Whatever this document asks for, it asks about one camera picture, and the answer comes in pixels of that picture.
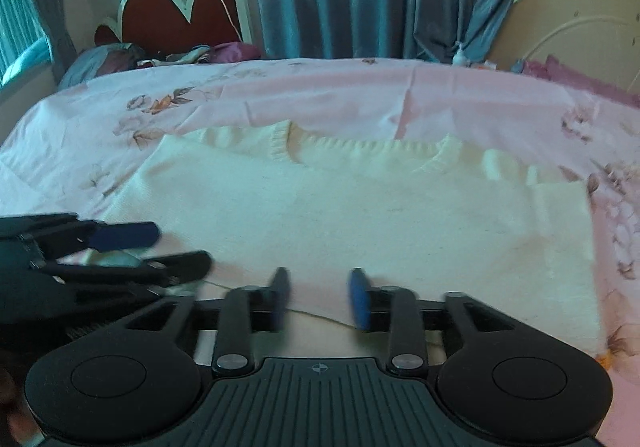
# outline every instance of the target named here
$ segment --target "pillow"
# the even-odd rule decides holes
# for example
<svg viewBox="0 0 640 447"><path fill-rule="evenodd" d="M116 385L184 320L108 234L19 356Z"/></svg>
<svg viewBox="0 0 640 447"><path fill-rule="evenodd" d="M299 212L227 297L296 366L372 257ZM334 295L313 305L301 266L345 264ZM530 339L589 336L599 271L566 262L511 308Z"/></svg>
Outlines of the pillow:
<svg viewBox="0 0 640 447"><path fill-rule="evenodd" d="M577 70L562 64L553 55L546 58L545 67L549 80L553 82L557 82L565 86L571 86L578 90L585 90L590 93L600 95L601 97L611 99L614 102L626 104L626 106L640 108L639 95L633 95L632 93L629 93L622 88L618 88L613 84L608 84L589 77L584 73L580 73Z"/></svg>
<svg viewBox="0 0 640 447"><path fill-rule="evenodd" d="M539 61L524 61L522 74L551 81L551 77L549 77L549 73L546 71L546 66Z"/></svg>
<svg viewBox="0 0 640 447"><path fill-rule="evenodd" d="M209 62L219 64L253 61L260 58L260 49L257 46L237 41L216 45L209 54Z"/></svg>
<svg viewBox="0 0 640 447"><path fill-rule="evenodd" d="M84 50L66 71L58 91L90 81L94 77L133 70L145 51L133 43L113 43Z"/></svg>

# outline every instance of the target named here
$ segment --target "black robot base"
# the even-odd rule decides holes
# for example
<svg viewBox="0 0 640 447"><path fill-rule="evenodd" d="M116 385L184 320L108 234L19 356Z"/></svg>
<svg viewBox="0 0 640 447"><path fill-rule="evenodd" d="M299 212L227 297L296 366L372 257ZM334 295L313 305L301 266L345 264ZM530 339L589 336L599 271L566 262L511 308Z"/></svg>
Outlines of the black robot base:
<svg viewBox="0 0 640 447"><path fill-rule="evenodd" d="M45 447L490 447L600 445L612 398L588 355L461 293L417 300L351 272L357 327L387 332L373 358L267 358L252 332L276 332L289 274L223 300L163 297L51 351L26 400ZM211 367L184 345L217 329ZM425 330L447 361L430 366Z"/></svg>

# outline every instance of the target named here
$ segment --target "circular pad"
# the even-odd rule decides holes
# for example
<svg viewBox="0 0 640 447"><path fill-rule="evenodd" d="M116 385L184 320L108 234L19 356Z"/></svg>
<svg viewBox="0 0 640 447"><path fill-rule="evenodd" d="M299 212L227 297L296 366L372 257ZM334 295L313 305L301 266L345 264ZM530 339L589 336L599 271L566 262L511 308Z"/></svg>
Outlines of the circular pad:
<svg viewBox="0 0 640 447"><path fill-rule="evenodd" d="M26 400L45 433L80 445L125 444L188 415L201 378L187 353L150 331L92 335L45 355L27 375Z"/></svg>
<svg viewBox="0 0 640 447"><path fill-rule="evenodd" d="M494 382L506 394L524 400L544 400L566 387L561 367L535 357L517 357L494 368Z"/></svg>
<svg viewBox="0 0 640 447"><path fill-rule="evenodd" d="M438 373L446 407L473 429L525 445L594 433L612 398L607 372L588 355L542 333L479 333Z"/></svg>
<svg viewBox="0 0 640 447"><path fill-rule="evenodd" d="M88 397L122 397L146 379L145 366L128 357L105 355L84 361L71 374L71 383Z"/></svg>

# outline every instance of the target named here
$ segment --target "heart-shaped headboard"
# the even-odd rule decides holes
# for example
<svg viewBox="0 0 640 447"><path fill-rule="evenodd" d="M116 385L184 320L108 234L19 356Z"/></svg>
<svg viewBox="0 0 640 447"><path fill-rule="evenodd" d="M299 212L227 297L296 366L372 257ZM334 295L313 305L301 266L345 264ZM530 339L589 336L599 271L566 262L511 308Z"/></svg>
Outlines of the heart-shaped headboard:
<svg viewBox="0 0 640 447"><path fill-rule="evenodd" d="M118 19L98 25L94 42L132 42L150 55L168 55L238 41L236 29L242 42L252 42L246 0L121 0Z"/></svg>

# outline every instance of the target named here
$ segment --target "window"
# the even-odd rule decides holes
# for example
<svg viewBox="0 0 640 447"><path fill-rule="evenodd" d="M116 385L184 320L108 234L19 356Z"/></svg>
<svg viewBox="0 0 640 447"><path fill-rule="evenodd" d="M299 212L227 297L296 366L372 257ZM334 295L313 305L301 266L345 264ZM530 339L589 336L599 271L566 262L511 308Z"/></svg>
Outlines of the window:
<svg viewBox="0 0 640 447"><path fill-rule="evenodd" d="M0 80L9 79L47 58L46 40L31 0L0 0Z"/></svg>

